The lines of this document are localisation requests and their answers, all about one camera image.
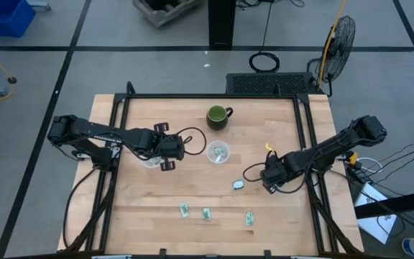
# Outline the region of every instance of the wooden table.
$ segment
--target wooden table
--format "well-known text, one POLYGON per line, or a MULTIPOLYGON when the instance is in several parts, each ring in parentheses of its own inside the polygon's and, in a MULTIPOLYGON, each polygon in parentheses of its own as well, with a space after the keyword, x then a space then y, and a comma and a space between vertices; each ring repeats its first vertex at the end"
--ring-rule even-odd
MULTIPOLYGON (((90 116, 92 122, 108 124, 113 95, 97 95, 90 116)), ((310 96, 310 107, 318 141, 335 135, 331 110, 326 96, 310 96)), ((307 145, 311 146, 303 106, 303 125, 307 145)), ((306 187, 295 194, 270 195, 261 182, 245 182, 234 191, 233 181, 242 178, 249 165, 263 162, 265 143, 279 155, 299 150, 295 112, 291 100, 284 99, 131 99, 126 128, 148 127, 169 122, 174 133, 185 127, 199 127, 207 143, 223 140, 231 148, 231 157, 221 165, 210 162, 206 151, 198 156, 186 155, 176 162, 176 170, 162 172, 159 168, 142 166, 124 149, 116 185, 106 253, 158 254, 167 248, 173 255, 317 255, 306 187), (206 112, 213 105, 231 106, 234 114, 228 127, 220 132, 210 130, 206 112), (180 202, 187 202, 190 216, 182 219, 180 202), (211 209, 213 219, 203 220, 201 211, 211 209), (254 225, 245 225, 245 212, 254 213, 254 225)), ((186 150, 197 152, 203 140, 196 132, 184 132, 193 140, 186 150)), ((336 162, 334 170, 344 172, 336 162)), ((79 163, 75 183, 91 169, 90 161, 79 163)), ((257 176, 260 168, 249 171, 257 176)), ((68 240, 83 229, 91 215, 98 173, 76 191, 68 216, 68 240)), ((351 194, 346 179, 327 173, 326 185, 333 219, 352 241, 363 250, 351 194)), ((284 185, 292 190, 301 178, 284 185)), ((326 225, 321 218, 324 245, 330 250, 326 225)), ((101 222, 98 223, 94 247, 98 247, 101 222)))

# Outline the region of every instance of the metal table frame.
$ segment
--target metal table frame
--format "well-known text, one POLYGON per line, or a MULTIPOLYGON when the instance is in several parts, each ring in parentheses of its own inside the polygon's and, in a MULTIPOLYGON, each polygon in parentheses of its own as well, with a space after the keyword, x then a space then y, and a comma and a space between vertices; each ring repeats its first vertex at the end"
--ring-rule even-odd
MULTIPOLYGON (((123 103, 124 107, 121 114, 121 124, 119 125, 120 128, 124 129, 126 127, 127 115, 129 111, 129 104, 132 99, 284 99, 284 100, 292 100, 293 107, 295 110, 295 121, 296 126, 298 129, 298 137, 300 142, 301 149, 306 148, 306 141, 305 141, 305 133, 303 129, 303 122, 301 119, 300 113, 300 106, 299 103, 303 103, 306 119, 308 121, 308 129, 310 135, 310 141, 312 145, 317 143, 316 140, 316 131, 314 129, 313 118, 311 114, 311 108, 309 103, 309 97, 307 94, 297 94, 297 95, 283 95, 283 96, 270 96, 270 95, 257 95, 257 94, 136 94, 135 90, 130 82, 127 84, 127 91, 124 94, 114 94, 113 106, 111 108, 111 117, 109 120, 110 126, 115 126, 116 118, 118 114, 118 108, 123 103)), ((104 210, 104 217, 103 217, 103 227, 101 230, 99 246, 97 250, 93 250, 93 237, 95 235, 95 228, 96 222, 93 224, 93 228, 87 235, 85 240, 85 250, 84 251, 64 251, 56 254, 49 254, 49 255, 31 255, 31 256, 24 256, 23 258, 93 258, 94 256, 105 255, 106 249, 106 241, 108 238, 109 232, 109 224, 111 220, 111 211, 113 207, 112 199, 114 197, 114 191, 116 187, 116 180, 119 172, 119 159, 120 157, 114 158, 114 162, 118 165, 115 170, 111 172, 101 171, 98 177, 96 195, 94 198, 92 213, 98 211, 101 207, 101 197, 103 196, 104 185, 106 174, 110 173, 110 184, 109 190, 111 192, 111 202, 104 210)), ((318 175, 319 181, 319 189, 320 189, 320 198, 323 202, 324 207, 326 208, 327 212, 329 212, 330 217, 330 204, 328 202, 328 194, 326 189, 326 183, 322 175, 318 175)), ((306 180, 306 185, 311 186, 313 188, 313 179, 308 177, 306 180)), ((316 244, 318 253, 320 256, 328 255, 325 251, 323 245, 323 237, 322 237, 322 230, 320 219, 318 215, 317 209, 314 207, 312 203, 310 203, 310 210, 313 219, 313 227, 314 227, 314 234, 316 236, 316 244)), ((331 247, 330 256, 339 255, 340 257, 349 256, 349 254, 339 253, 338 244, 333 232, 328 229, 328 237, 331 247)), ((175 259, 175 258, 183 258, 183 259, 199 259, 199 258, 244 258, 244 259, 255 259, 255 258, 263 258, 262 256, 235 256, 235 255, 166 255, 167 251, 163 247, 160 249, 159 255, 117 255, 116 259, 130 259, 130 258, 141 258, 141 259, 152 259, 152 258, 159 258, 159 259, 175 259)), ((264 257, 266 259, 280 259, 280 258, 294 258, 290 256, 274 256, 271 254, 270 250, 264 250, 264 257)))

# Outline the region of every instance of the concrete floor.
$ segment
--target concrete floor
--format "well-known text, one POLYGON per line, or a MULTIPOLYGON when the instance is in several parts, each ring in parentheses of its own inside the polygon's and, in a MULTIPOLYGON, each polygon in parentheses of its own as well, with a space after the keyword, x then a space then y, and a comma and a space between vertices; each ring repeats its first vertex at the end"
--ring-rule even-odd
MULTIPOLYGON (((341 0, 305 0, 304 8, 289 1, 273 6, 267 45, 322 46, 341 0)), ((1 38, 3 46, 70 45, 86 0, 51 0, 51 12, 38 12, 25 36, 1 38)), ((414 31, 414 1, 400 0, 414 31)), ((130 0, 92 0, 78 46, 206 46, 207 5, 182 19, 155 29, 130 0)), ((234 45, 260 45, 267 4, 236 11, 234 45)), ((392 0, 351 0, 344 14, 356 21, 357 47, 414 47, 392 0)), ((338 130, 365 114, 377 115, 389 135, 381 147, 359 148, 361 156, 381 159, 414 142, 414 51, 353 52, 334 82, 332 113, 338 130)), ((139 93, 223 93, 227 73, 253 72, 249 51, 74 52, 54 115, 88 117, 95 94, 122 92, 132 81, 139 93)), ((47 104, 58 81, 65 51, 1 51, 0 62, 17 78, 15 94, 0 103, 0 237, 6 224, 47 104)), ((300 72, 319 52, 275 52, 280 72, 300 72)), ((264 66, 268 60, 260 60, 264 66)), ((0 84, 6 79, 0 71, 0 84)), ((375 175, 379 180, 406 161, 375 175)), ((76 164, 45 141, 6 256, 55 252, 63 211, 73 184, 76 164)), ((414 192, 414 163, 386 181, 402 194, 414 192)), ((387 190, 385 194, 394 196, 387 190)), ((394 231, 400 230, 400 223, 394 231)), ((404 237, 381 245, 362 234, 369 254, 400 258, 404 237)))

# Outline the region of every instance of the blue object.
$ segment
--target blue object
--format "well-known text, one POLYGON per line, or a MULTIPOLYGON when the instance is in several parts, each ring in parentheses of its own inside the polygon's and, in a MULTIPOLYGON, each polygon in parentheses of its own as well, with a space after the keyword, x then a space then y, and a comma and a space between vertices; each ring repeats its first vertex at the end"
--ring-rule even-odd
POLYGON ((21 37, 33 17, 27 0, 0 0, 0 36, 21 37))

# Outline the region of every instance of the gray plastic crate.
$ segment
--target gray plastic crate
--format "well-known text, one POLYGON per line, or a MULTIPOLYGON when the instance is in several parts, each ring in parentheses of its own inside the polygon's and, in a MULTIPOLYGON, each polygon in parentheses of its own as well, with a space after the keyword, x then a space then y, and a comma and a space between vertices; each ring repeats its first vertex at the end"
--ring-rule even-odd
POLYGON ((156 27, 161 27, 203 0, 132 0, 134 6, 156 27))

